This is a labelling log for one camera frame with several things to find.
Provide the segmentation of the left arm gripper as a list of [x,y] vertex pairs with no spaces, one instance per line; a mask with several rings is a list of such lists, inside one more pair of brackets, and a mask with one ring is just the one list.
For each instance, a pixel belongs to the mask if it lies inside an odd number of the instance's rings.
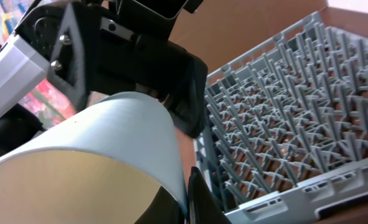
[[196,138],[205,125],[207,65],[169,36],[200,0],[34,1],[15,32],[49,62],[47,80],[76,111],[93,91],[140,91],[163,102],[174,125]]

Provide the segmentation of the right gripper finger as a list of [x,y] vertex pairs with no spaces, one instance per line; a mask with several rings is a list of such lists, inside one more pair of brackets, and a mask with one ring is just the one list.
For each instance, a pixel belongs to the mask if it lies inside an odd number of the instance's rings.
[[188,187],[190,224],[231,224],[214,200],[201,171],[195,166],[191,167]]

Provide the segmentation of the light blue cup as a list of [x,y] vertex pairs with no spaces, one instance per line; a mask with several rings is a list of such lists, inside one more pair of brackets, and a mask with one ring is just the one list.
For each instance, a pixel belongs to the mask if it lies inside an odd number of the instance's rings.
[[110,96],[0,157],[0,223],[183,223],[189,212],[171,115]]

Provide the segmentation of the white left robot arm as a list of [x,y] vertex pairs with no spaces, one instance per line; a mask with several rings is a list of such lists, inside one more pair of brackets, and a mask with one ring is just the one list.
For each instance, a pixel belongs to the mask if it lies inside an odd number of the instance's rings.
[[196,138],[204,121],[207,65],[169,36],[181,11],[202,0],[34,1],[0,45],[0,157],[44,126],[19,101],[41,81],[75,111],[91,92],[137,91],[163,102],[174,125]]

